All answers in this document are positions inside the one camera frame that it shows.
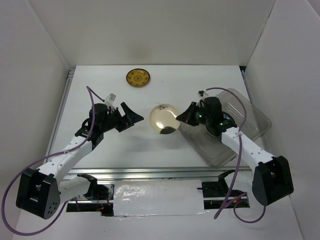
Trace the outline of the cream plate with dark patch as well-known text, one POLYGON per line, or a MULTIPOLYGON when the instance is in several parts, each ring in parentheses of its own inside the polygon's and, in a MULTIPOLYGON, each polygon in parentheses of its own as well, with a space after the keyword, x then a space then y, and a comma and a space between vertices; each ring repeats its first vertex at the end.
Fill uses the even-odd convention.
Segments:
POLYGON ((169 135, 175 132, 180 122, 176 117, 181 114, 175 106, 162 103, 155 106, 149 114, 149 124, 153 130, 161 135, 169 135))

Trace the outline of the yellow patterned plate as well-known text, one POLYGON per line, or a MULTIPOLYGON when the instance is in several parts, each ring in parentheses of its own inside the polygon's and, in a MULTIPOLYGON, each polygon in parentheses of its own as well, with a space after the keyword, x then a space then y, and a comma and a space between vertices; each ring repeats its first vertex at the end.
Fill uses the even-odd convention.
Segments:
POLYGON ((130 86, 142 88, 151 81, 151 75, 143 68, 135 68, 126 74, 125 79, 130 86))

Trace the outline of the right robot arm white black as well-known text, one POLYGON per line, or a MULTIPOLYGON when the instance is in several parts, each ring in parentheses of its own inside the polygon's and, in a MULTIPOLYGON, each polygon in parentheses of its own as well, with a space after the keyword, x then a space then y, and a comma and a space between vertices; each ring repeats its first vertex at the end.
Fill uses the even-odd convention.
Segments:
POLYGON ((289 161, 263 150, 247 137, 234 118, 222 110, 217 97, 191 102, 176 120, 193 127, 204 125, 212 136, 220 137, 223 145, 237 153, 253 171, 252 193, 262 206, 294 192, 289 161))

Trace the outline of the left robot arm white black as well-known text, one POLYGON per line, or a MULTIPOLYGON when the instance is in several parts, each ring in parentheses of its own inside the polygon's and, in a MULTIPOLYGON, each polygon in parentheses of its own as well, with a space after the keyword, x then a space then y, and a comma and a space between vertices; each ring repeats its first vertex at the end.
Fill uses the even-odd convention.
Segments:
POLYGON ((120 105, 124 115, 117 107, 96 103, 61 154, 37 169, 24 170, 20 177, 16 206, 47 220, 55 214, 61 203, 76 196, 83 195, 88 200, 97 197, 100 186, 95 177, 79 173, 71 180, 63 179, 101 143, 106 132, 115 129, 121 133, 144 120, 143 116, 132 111, 125 102, 120 105))

